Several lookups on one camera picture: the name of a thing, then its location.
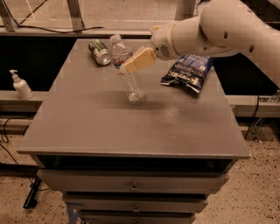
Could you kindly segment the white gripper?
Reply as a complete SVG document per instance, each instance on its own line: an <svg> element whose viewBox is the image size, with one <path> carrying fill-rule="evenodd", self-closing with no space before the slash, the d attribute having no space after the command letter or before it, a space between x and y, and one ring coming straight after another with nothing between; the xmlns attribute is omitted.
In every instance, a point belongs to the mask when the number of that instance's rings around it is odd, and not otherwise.
<svg viewBox="0 0 280 224"><path fill-rule="evenodd" d="M153 25L150 28L151 47L140 47L132 57L127 59L121 66L123 74L133 74L155 63L159 57L161 60L173 60L179 55L172 43L172 29L174 23Z"/></svg>

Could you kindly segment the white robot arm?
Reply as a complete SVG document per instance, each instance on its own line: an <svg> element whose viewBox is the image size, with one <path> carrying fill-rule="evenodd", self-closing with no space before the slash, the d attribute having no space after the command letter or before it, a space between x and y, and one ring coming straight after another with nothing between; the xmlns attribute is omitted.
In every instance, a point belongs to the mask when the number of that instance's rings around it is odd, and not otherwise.
<svg viewBox="0 0 280 224"><path fill-rule="evenodd" d="M280 31L265 24L241 0L211 0L197 17L150 29L151 47L142 47L121 65L133 74L156 59L182 55L227 57L241 53L280 87Z"/></svg>

